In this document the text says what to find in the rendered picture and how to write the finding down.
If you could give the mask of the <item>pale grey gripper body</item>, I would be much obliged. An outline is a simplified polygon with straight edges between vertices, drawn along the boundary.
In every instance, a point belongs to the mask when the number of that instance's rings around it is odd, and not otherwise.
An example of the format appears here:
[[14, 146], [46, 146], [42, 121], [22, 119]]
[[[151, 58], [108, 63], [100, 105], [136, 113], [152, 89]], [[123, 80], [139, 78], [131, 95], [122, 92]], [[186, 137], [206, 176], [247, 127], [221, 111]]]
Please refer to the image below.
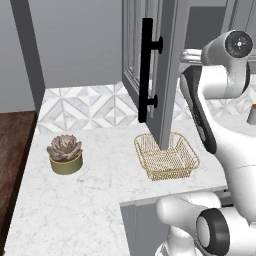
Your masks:
[[180, 55], [180, 61], [182, 63], [201, 63], [201, 54], [200, 49], [184, 49]]

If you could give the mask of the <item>grey glass cabinet door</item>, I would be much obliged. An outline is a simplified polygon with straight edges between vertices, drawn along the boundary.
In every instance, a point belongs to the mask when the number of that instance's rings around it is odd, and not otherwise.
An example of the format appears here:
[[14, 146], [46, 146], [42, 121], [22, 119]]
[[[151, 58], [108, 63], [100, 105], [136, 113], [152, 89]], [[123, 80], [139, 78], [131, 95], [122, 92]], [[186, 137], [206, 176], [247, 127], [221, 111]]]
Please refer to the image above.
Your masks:
[[122, 82], [138, 109], [142, 19], [153, 19], [152, 40], [163, 38], [163, 51], [151, 51], [147, 125], [160, 149], [169, 145], [180, 54], [188, 24], [188, 0], [122, 0]]

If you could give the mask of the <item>grey pot with orange top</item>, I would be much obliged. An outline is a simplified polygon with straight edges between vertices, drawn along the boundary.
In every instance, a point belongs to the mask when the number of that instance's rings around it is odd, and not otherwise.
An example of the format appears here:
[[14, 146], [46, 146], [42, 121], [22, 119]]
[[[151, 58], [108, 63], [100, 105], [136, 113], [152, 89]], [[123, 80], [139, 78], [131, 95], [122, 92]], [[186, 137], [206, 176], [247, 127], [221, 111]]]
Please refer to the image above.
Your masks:
[[251, 106], [251, 109], [247, 118], [247, 123], [250, 125], [256, 125], [256, 104], [253, 104]]

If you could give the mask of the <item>succulent in olive pot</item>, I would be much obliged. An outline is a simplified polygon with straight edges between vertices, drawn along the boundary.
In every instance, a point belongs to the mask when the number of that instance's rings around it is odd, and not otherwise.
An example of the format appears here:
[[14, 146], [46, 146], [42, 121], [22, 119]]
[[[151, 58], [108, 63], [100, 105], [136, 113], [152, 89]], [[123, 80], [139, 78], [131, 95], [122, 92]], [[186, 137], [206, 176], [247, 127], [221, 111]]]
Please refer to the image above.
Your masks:
[[47, 147], [52, 170], [59, 175], [70, 175], [83, 165], [82, 142], [74, 135], [60, 135]]

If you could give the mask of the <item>grey wall cabinet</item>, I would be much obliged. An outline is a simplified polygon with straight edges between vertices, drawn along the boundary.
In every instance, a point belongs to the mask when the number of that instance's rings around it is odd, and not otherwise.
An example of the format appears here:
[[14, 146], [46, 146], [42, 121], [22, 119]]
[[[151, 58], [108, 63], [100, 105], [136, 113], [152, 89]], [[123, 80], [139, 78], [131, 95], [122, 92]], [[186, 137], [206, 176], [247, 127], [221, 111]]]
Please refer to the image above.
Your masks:
[[188, 0], [185, 47], [202, 49], [224, 32], [243, 30], [256, 49], [256, 0]]

